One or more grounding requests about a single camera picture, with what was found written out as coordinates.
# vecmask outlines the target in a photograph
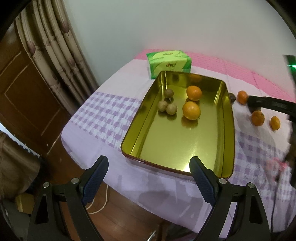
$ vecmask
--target brown round nut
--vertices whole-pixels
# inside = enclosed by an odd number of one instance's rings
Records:
[[[161,111],[161,112],[165,111],[165,110],[167,109],[167,106],[168,106],[168,104],[167,104],[167,102],[164,101],[164,100],[159,101],[158,104],[157,104],[157,108],[158,108],[159,111]]]
[[[174,92],[172,89],[166,89],[163,94],[165,98],[168,98],[168,99],[174,96]]]
[[[169,115],[176,114],[177,110],[178,110],[178,107],[174,103],[169,104],[168,107],[167,107],[167,113]]]

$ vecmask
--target purple checkered bedsheet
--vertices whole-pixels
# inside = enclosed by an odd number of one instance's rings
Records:
[[[70,121],[120,151],[121,142],[140,103],[138,99],[96,91]],[[276,187],[274,177],[280,168],[274,159],[283,159],[284,153],[238,130],[235,139],[235,164],[229,181],[237,185],[253,182],[263,202],[273,199]],[[277,199],[283,202],[296,200],[296,190],[289,184],[290,175],[288,168],[281,175]]]
[[[120,145],[141,101],[94,92],[70,119],[88,134],[120,151]]]

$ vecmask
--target mandarin orange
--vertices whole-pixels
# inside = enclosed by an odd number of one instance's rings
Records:
[[[191,121],[198,119],[201,114],[199,106],[193,101],[186,102],[182,107],[182,111],[184,116]]]
[[[265,117],[264,117],[264,115],[263,115],[263,113],[261,111],[255,110],[252,113],[251,121],[252,121],[253,125],[261,126],[261,125],[263,125],[264,120],[265,120]]]
[[[239,91],[237,93],[237,101],[242,104],[242,105],[246,105],[246,103],[248,102],[248,94],[245,91]]]
[[[202,97],[202,91],[195,85],[187,87],[186,94],[192,101],[198,101]]]
[[[279,121],[279,118],[277,118],[276,116],[273,116],[270,119],[269,125],[273,131],[277,131],[281,127],[281,122]]]

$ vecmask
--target curtain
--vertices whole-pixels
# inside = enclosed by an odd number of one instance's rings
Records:
[[[33,0],[16,18],[23,46],[51,91],[73,115],[98,88],[60,0]]]
[[[37,156],[0,131],[0,200],[12,199],[26,191],[39,169]]]

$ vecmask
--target green tissue box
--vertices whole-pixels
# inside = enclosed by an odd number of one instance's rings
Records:
[[[190,73],[191,58],[181,50],[148,53],[147,59],[151,79],[155,79],[163,70]]]

